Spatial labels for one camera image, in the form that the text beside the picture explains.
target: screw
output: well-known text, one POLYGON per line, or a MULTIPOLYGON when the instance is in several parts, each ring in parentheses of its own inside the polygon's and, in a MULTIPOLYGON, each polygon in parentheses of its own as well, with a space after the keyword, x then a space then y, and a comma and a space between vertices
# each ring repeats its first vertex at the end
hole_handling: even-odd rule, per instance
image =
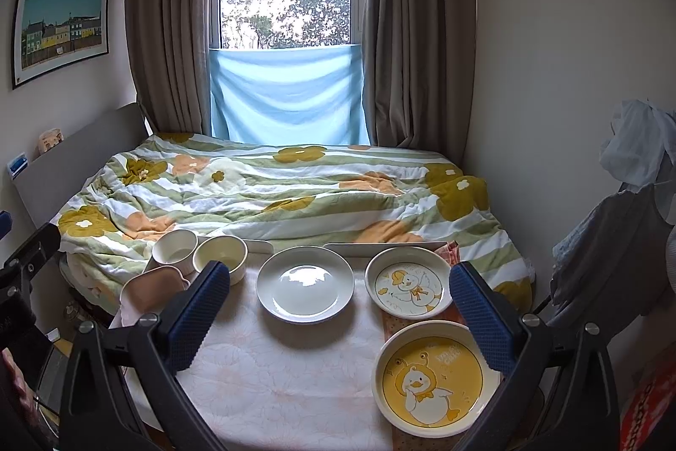
POLYGON ((90 333, 92 329, 94 329, 94 324, 91 321, 83 321, 78 327, 78 331, 80 331, 83 335, 90 333))
POLYGON ((139 325, 142 327, 149 327, 158 321, 158 315, 153 312, 148 312, 139 318, 139 325))
POLYGON ((585 331, 587 331, 590 335, 596 336, 598 335, 600 329, 596 323, 587 323, 587 325, 585 325, 585 331))
POLYGON ((521 321, 523 321, 523 323, 528 327, 537 327, 540 325, 540 318, 535 314, 523 314, 521 321))

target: floral comforter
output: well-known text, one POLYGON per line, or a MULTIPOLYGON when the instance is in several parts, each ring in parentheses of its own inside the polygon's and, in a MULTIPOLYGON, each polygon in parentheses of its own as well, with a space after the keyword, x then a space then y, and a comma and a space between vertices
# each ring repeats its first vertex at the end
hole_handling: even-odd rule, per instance
POLYGON ((80 284, 113 303, 175 228, 268 240, 275 250, 456 241, 492 288, 521 310, 531 302, 526 265, 489 211, 486 183, 434 153, 154 135, 112 157, 52 222, 80 284))

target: duck illustration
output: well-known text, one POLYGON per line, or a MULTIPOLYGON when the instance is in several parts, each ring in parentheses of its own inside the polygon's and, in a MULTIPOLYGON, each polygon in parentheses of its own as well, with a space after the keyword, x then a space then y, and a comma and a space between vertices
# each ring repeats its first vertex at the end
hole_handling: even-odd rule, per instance
POLYGON ((449 421, 455 420, 460 409, 451 409, 449 397, 453 392, 437 386, 437 377, 427 366, 427 352, 420 357, 425 362, 407 364, 397 359, 403 369, 397 374, 394 385, 397 391, 406 397, 404 407, 419 423, 433 425, 444 417, 449 421))
POLYGON ((422 272, 420 276, 410 274, 405 270, 392 272, 392 284, 399 289, 392 296, 403 302, 413 302, 415 306, 421 306, 430 312, 439 303, 441 294, 435 294, 429 282, 429 276, 422 272))

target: bowl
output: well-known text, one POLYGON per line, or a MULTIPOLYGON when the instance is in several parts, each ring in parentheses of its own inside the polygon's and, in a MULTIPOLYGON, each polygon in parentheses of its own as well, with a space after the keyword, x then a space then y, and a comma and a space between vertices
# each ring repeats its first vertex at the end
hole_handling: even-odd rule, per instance
POLYGON ((395 333, 381 348, 371 389, 383 416, 418 437, 467 430, 500 383, 469 329, 428 320, 395 333))
POLYGON ((153 259, 160 265, 172 265, 184 276, 193 272, 193 253, 197 235, 190 230, 173 230, 158 239, 153 246, 153 259))
POLYGON ((450 306, 450 272, 448 263, 432 251, 399 246, 371 259, 364 284, 384 311, 399 318, 423 320, 450 306))
POLYGON ((256 293, 265 309, 289 323, 318 323, 352 298, 347 261, 323 246, 294 246, 270 257, 258 272, 256 293))
POLYGON ((159 314, 177 292, 190 283, 178 268, 160 266, 127 281, 120 292, 120 317, 124 327, 134 325, 148 312, 159 314))
POLYGON ((247 244, 234 235, 211 237, 197 247, 193 255, 193 267, 201 272, 210 260, 217 260, 228 267, 230 285, 239 283, 247 272, 247 244))

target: colorful houses painting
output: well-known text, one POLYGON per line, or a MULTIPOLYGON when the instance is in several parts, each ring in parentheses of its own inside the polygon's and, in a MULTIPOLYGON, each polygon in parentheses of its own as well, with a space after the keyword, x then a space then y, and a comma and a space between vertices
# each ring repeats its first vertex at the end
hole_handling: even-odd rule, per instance
POLYGON ((107 0, 18 0, 14 87, 84 58, 106 54, 107 0))

